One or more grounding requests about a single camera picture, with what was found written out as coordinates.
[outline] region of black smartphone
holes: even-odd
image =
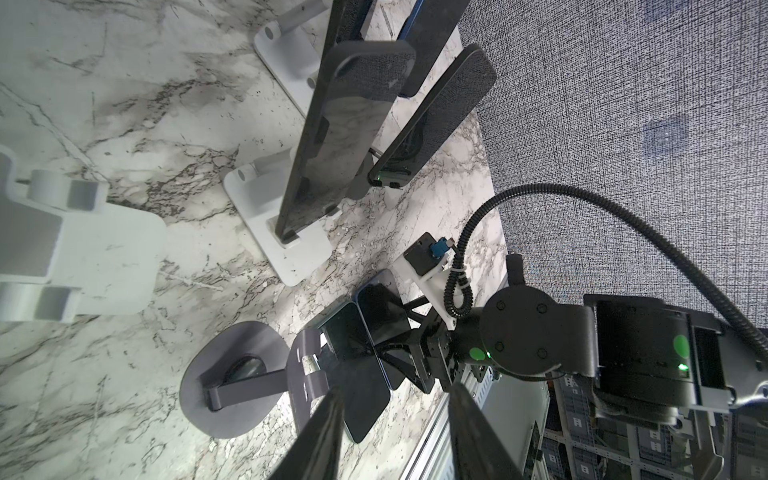
[[[373,345],[410,331],[411,324],[402,308],[400,292],[390,270],[382,270],[376,274],[357,291],[353,300],[360,308]],[[406,352],[393,350],[389,354],[412,364],[411,356]],[[406,379],[405,376],[387,362],[382,361],[382,366],[389,388],[397,390]]]
[[[407,41],[416,50],[417,60],[400,96],[411,98],[419,93],[467,5],[469,0],[416,0],[397,35],[398,40]]]
[[[375,0],[333,0],[323,58],[337,43],[362,40],[362,30],[375,3]]]
[[[277,218],[284,243],[344,198],[414,57],[404,41],[345,41],[328,52]]]
[[[496,70],[479,45],[465,48],[368,173],[371,185],[410,182],[495,82]]]
[[[328,385],[341,390],[347,432],[360,443],[389,404],[379,358],[354,303],[342,306],[319,329],[317,365],[326,373]]]

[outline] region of blue smartphone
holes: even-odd
[[[467,5],[469,0],[416,0],[397,36],[416,50],[416,63],[400,90],[401,97],[419,93]]]

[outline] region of marble countertop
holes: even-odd
[[[167,225],[150,305],[71,325],[0,324],[0,477],[266,478],[296,437],[288,396],[241,437],[184,417],[178,387],[195,354],[243,320],[290,344],[337,297],[387,268],[425,231],[458,237],[493,195],[474,114],[404,190],[345,200],[333,255],[286,287],[221,186],[233,167],[295,144],[303,118],[255,54],[253,33],[297,2],[27,0],[0,16],[0,144],[35,168],[108,181],[109,200]],[[368,39],[389,40],[412,0],[379,0]],[[322,43],[327,13],[304,28]],[[454,32],[422,91],[399,99],[385,149],[460,52]],[[506,247],[498,214],[470,243],[477,297],[495,291]],[[400,285],[404,300],[416,288]],[[366,439],[344,439],[340,478],[398,478],[441,395],[408,382]]]

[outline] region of gray fabric backdrop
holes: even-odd
[[[497,192],[547,181],[607,195],[768,325],[768,2],[472,0],[459,29],[498,72],[478,106]],[[710,310],[592,206],[526,197],[501,213],[527,281],[556,300],[639,294]]]

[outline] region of white phone stand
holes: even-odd
[[[325,263],[333,252],[323,227],[324,219],[335,220],[341,214],[336,209],[331,215],[302,229],[298,238],[282,243],[275,234],[275,222],[280,214],[293,166],[296,148],[256,159],[224,176],[224,190],[237,212],[253,234],[259,248],[277,272],[280,281],[295,286]]]
[[[149,304],[165,244],[155,214],[107,203],[108,184],[32,172],[0,145],[0,321],[69,323]]]
[[[421,290],[422,295],[427,297],[429,304],[437,310],[440,318],[443,319],[449,330],[456,328],[456,319],[448,314],[443,301],[443,292],[448,282],[448,276],[451,269],[447,268],[449,255],[446,254],[440,260],[438,265],[425,273],[423,276],[416,273],[416,270],[408,263],[403,255],[400,255],[392,263],[392,268],[407,282],[411,281]],[[463,299],[460,296],[454,296],[457,305],[461,305]]]
[[[304,117],[315,91],[320,56],[299,27],[331,8],[331,3],[305,0],[264,25],[253,37],[256,52]]]

